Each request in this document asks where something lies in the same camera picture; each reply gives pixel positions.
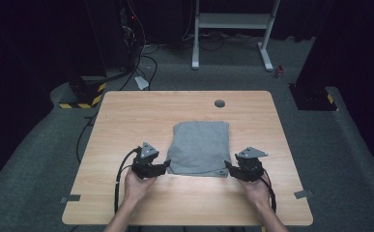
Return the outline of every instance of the wooden table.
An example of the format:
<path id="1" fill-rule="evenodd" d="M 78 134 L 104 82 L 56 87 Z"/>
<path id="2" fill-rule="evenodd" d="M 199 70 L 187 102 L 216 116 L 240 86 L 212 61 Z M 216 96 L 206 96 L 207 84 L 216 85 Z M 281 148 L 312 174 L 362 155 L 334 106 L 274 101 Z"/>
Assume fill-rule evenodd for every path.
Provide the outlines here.
<path id="1" fill-rule="evenodd" d="M 225 106 L 215 106 L 223 100 Z M 309 225 L 312 214 L 302 190 L 272 96 L 266 91 L 108 92 L 94 125 L 63 214 L 66 224 L 107 224 L 114 212 L 114 185 L 124 156 L 149 142 L 163 163 L 173 126 L 184 121 L 229 123 L 230 153 L 251 146 L 269 154 L 260 158 L 272 179 L 277 215 L 286 225 Z M 124 198 L 124 181 L 120 202 Z M 227 178 L 165 174 L 135 210 L 133 225 L 259 225 L 238 181 Z"/>

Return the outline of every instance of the gray cloth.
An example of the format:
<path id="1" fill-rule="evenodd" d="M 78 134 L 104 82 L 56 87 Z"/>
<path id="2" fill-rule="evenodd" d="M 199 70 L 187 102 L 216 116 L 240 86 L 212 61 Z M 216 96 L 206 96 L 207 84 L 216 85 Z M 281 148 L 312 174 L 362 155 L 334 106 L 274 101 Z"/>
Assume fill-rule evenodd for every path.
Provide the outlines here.
<path id="1" fill-rule="evenodd" d="M 227 177 L 224 161 L 231 161 L 229 124 L 192 121 L 175 125 L 167 159 L 171 160 L 171 174 Z"/>

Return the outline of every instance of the gray carpet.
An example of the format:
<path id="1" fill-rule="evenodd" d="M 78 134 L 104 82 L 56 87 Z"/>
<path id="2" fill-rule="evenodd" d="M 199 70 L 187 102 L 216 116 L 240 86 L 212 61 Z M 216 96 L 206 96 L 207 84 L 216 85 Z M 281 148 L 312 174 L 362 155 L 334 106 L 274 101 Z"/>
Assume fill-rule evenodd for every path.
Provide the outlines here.
<path id="1" fill-rule="evenodd" d="M 158 62 L 151 85 L 156 90 L 267 90 L 272 93 L 303 187 L 314 217 L 307 227 L 291 231 L 374 231 L 374 159 L 337 89 L 329 87 L 339 110 L 299 111 L 288 83 L 295 83 L 313 41 L 271 40 L 268 51 L 284 75 L 265 72 L 255 43 L 225 44 L 216 51 L 201 49 L 200 69 L 192 71 L 191 48 L 161 46 L 149 54 Z M 202 43 L 207 48 L 213 43 Z M 156 50 L 146 48 L 145 53 Z M 154 63 L 143 58 L 139 69 L 148 78 Z M 119 90 L 126 78 L 108 82 L 105 91 Z M 0 173 L 0 231 L 70 231 L 62 222 L 65 204 L 78 170 L 77 139 L 97 109 L 61 109 L 58 101 L 68 88 L 56 88 L 54 109 L 25 137 Z M 131 79 L 124 91 L 139 91 Z M 80 141 L 82 155 L 91 128 Z M 74 231 L 102 231 L 102 225 L 79 226 Z M 188 228 L 216 231 L 215 228 Z M 246 232 L 260 231 L 247 227 Z"/>

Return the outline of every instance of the yellow and black hazard tape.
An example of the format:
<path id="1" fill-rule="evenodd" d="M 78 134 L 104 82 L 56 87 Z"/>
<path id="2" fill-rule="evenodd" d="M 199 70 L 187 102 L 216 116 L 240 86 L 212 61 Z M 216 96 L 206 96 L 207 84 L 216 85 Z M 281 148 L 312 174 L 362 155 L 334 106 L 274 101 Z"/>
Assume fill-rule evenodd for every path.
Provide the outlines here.
<path id="1" fill-rule="evenodd" d="M 96 107 L 102 96 L 102 92 L 105 89 L 105 83 L 99 86 L 99 89 L 94 96 L 92 101 L 87 101 L 87 102 L 59 102 L 59 105 L 61 108 L 94 108 Z"/>

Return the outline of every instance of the human hand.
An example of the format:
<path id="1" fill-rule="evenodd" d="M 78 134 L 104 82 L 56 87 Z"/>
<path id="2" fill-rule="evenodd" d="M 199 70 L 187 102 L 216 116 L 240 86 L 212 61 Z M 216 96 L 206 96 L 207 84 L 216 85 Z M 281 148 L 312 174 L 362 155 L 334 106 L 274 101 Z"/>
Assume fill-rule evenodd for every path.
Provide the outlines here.
<path id="1" fill-rule="evenodd" d="M 124 201 L 131 201 L 134 204 L 139 203 L 147 194 L 150 185 L 157 179 L 157 177 L 141 180 L 138 176 L 129 169 L 125 180 L 125 196 Z"/>
<path id="2" fill-rule="evenodd" d="M 271 184 L 266 172 L 262 175 L 262 179 L 264 179 L 269 185 Z M 244 188 L 246 198 L 258 210 L 261 207 L 270 206 L 269 188 L 265 185 L 265 183 L 263 183 L 261 180 L 257 180 L 255 182 L 238 181 Z"/>

